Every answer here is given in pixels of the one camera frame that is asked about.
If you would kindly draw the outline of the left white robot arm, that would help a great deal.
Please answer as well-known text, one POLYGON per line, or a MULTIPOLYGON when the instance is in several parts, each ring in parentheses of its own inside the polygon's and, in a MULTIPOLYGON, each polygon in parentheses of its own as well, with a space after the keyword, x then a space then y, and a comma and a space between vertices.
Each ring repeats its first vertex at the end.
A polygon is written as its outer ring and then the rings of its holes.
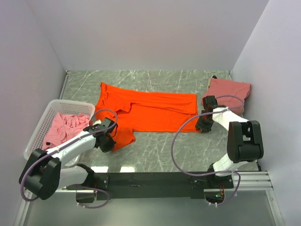
POLYGON ((21 196, 30 201, 24 191, 29 190, 36 198, 46 200, 63 187, 76 186, 94 189, 97 180, 94 171, 84 164, 65 168, 66 164, 83 152, 100 148, 111 151, 115 146, 111 133, 117 127, 116 121, 105 118, 101 123, 84 128, 77 136, 65 143, 44 151, 35 149, 19 178, 21 196))

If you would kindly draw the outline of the orange polo shirt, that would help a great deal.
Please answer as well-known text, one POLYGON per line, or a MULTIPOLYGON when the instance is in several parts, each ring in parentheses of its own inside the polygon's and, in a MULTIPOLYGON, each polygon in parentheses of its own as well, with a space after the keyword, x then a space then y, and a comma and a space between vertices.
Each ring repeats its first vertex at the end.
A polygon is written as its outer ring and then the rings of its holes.
POLYGON ((117 120, 113 150, 135 141, 135 132, 196 132, 198 114, 195 94, 141 92, 121 89, 104 82, 95 106, 96 118, 117 120))

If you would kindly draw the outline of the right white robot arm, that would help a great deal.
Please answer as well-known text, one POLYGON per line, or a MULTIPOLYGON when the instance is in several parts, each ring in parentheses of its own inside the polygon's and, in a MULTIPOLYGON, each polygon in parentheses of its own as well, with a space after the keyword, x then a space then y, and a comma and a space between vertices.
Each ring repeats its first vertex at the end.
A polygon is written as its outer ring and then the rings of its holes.
POLYGON ((228 176, 239 167, 261 159, 264 155, 261 126, 258 121, 249 121, 228 107, 220 105, 215 96, 202 99, 204 110, 195 125, 201 133, 211 131, 214 122, 228 131, 227 153, 210 165, 206 182, 212 188, 226 183, 228 176))

